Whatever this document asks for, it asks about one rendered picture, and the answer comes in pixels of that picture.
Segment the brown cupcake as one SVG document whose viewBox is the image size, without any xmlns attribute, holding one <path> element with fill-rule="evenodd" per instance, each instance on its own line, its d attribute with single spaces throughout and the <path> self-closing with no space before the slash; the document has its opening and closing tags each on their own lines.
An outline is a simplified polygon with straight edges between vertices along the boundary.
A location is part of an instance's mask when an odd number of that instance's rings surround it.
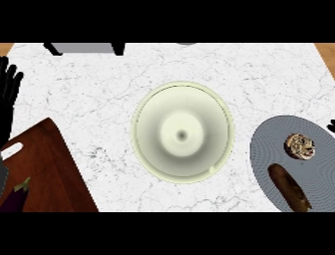
<svg viewBox="0 0 335 255">
<path fill-rule="evenodd" d="M 284 149 L 295 159 L 309 160 L 315 155 L 315 142 L 306 135 L 295 133 L 286 140 Z"/>
</svg>

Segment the grey round placemat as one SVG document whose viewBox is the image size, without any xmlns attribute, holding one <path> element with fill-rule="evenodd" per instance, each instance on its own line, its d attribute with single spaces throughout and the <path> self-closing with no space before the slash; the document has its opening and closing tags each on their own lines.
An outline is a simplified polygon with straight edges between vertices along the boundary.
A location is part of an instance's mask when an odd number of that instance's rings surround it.
<svg viewBox="0 0 335 255">
<path fill-rule="evenodd" d="M 295 133 L 314 139 L 315 155 L 309 160 L 295 159 L 286 152 L 286 140 Z M 298 181 L 311 212 L 335 212 L 335 138 L 318 124 L 296 116 L 268 119 L 252 138 L 250 161 L 261 188 L 281 211 L 290 212 L 292 208 L 269 177 L 272 163 L 286 168 Z"/>
</svg>

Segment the pale green bowl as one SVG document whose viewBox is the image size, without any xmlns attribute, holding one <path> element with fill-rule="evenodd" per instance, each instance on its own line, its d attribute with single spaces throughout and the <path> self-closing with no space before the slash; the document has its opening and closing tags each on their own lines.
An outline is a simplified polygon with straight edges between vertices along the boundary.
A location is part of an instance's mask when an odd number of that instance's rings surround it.
<svg viewBox="0 0 335 255">
<path fill-rule="evenodd" d="M 172 82 L 144 98 L 133 117 L 133 148 L 160 179 L 195 183 L 224 167 L 234 147 L 231 111 L 218 93 L 194 82 Z"/>
</svg>

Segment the brown bread loaf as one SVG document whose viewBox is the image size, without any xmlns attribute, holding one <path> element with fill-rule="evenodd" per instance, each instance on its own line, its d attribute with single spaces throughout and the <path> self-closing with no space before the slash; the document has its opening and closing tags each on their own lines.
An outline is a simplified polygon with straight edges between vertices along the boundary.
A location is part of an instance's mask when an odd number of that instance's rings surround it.
<svg viewBox="0 0 335 255">
<path fill-rule="evenodd" d="M 286 168 L 278 163 L 272 163 L 268 172 L 292 210 L 308 212 L 312 209 L 309 199 Z"/>
</svg>

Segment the dark wooden cutting board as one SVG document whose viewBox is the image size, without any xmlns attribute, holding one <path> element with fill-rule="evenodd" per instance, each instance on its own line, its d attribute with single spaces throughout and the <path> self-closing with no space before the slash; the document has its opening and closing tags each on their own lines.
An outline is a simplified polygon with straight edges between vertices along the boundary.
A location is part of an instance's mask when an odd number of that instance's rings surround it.
<svg viewBox="0 0 335 255">
<path fill-rule="evenodd" d="M 22 148 L 3 160 L 9 176 L 0 206 L 12 188 L 31 178 L 25 212 L 98 212 L 59 128 L 51 118 L 15 136 L 2 150 L 18 143 L 22 143 Z"/>
</svg>

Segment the purple eggplant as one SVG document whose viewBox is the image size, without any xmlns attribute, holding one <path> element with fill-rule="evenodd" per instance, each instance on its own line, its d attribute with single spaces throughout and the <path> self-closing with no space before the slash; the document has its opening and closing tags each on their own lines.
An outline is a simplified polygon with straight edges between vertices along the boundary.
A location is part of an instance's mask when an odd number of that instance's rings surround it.
<svg viewBox="0 0 335 255">
<path fill-rule="evenodd" d="M 27 178 L 25 181 L 12 188 L 9 196 L 0 206 L 0 212 L 24 211 L 24 206 L 30 193 L 30 181 L 31 178 Z"/>
</svg>

